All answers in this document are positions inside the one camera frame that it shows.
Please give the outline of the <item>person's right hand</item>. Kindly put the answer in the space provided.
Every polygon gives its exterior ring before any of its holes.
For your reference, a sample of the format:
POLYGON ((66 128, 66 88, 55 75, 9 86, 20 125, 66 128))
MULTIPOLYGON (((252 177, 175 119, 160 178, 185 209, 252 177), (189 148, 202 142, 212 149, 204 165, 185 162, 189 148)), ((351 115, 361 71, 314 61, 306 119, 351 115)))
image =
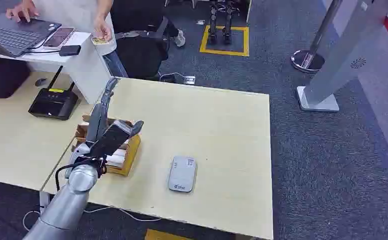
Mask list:
POLYGON ((6 9, 6 17, 18 23, 22 20, 30 22, 31 18, 38 16, 39 12, 32 0, 23 0, 14 8, 6 9))

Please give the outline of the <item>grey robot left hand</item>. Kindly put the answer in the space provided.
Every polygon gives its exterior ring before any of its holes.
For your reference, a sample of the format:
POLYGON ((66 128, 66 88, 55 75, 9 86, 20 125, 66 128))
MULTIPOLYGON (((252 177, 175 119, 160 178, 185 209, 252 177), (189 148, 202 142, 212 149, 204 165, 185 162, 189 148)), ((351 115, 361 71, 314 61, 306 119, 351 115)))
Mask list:
POLYGON ((113 89, 118 82, 117 77, 112 77, 106 84, 100 102, 94 106, 89 119, 86 135, 86 145, 91 147, 106 131, 108 122, 108 108, 113 96, 113 89))

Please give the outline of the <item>person's left hand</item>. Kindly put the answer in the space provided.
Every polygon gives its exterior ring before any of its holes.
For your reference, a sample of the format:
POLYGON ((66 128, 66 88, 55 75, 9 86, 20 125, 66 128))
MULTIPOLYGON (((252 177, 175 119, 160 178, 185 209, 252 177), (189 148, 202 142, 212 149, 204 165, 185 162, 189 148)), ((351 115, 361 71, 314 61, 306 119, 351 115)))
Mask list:
POLYGON ((112 39, 112 32, 103 17, 96 17, 94 20, 94 36, 109 42, 112 39))

